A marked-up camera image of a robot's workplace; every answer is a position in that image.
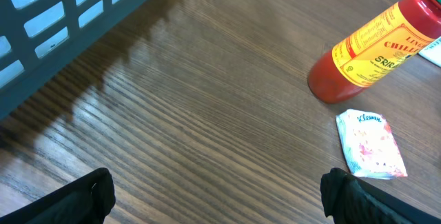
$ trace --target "white object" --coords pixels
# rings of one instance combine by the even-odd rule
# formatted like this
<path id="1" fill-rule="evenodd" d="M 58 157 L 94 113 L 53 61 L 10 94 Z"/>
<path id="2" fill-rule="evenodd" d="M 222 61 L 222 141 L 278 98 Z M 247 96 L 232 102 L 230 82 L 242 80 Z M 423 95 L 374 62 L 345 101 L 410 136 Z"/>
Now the white object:
<path id="1" fill-rule="evenodd" d="M 441 37 L 421 50 L 420 55 L 437 66 L 441 66 Z"/>
<path id="2" fill-rule="evenodd" d="M 347 110 L 336 117 L 346 162 L 354 176 L 407 176 L 389 124 L 380 114 Z"/>

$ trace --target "hot sauce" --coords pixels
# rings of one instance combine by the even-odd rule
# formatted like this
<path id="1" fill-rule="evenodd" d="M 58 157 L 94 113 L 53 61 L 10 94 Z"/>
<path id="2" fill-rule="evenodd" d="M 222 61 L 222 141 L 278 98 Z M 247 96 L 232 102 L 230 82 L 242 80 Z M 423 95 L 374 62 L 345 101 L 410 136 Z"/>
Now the hot sauce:
<path id="1" fill-rule="evenodd" d="M 347 100 L 441 37 L 441 0 L 401 0 L 328 51 L 308 85 L 326 103 Z"/>

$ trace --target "white packet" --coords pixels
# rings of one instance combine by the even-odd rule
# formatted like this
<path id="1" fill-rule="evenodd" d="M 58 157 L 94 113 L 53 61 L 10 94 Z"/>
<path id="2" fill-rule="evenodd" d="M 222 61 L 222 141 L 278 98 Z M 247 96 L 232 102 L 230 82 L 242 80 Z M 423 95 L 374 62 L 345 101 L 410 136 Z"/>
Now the white packet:
<path id="1" fill-rule="evenodd" d="M 375 179 L 407 176 L 391 127 L 382 115 L 347 110 L 336 120 L 343 153 L 354 176 Z"/>

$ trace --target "wooden table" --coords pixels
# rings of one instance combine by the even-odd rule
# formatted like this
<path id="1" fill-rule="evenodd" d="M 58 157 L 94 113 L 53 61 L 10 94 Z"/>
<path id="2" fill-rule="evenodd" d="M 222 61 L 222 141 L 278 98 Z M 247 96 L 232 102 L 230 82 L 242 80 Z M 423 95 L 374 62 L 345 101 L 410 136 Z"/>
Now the wooden table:
<path id="1" fill-rule="evenodd" d="M 383 114 L 409 177 L 368 180 L 441 217 L 441 69 L 416 57 L 360 96 L 309 91 L 326 50 L 395 0 L 149 0 L 2 120 L 0 215 L 98 168 L 106 223 L 324 223 L 347 170 L 335 116 Z"/>

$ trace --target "kleenex logo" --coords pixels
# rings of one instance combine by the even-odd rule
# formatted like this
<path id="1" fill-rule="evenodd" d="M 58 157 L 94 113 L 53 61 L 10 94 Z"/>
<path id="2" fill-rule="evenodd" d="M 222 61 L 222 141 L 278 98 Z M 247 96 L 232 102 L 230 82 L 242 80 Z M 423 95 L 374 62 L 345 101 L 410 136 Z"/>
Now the kleenex logo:
<path id="1" fill-rule="evenodd" d="M 381 118 L 377 116 L 367 116 L 366 114 L 360 115 L 357 117 L 359 122 L 368 121 L 368 120 L 375 120 L 379 123 L 381 123 Z"/>

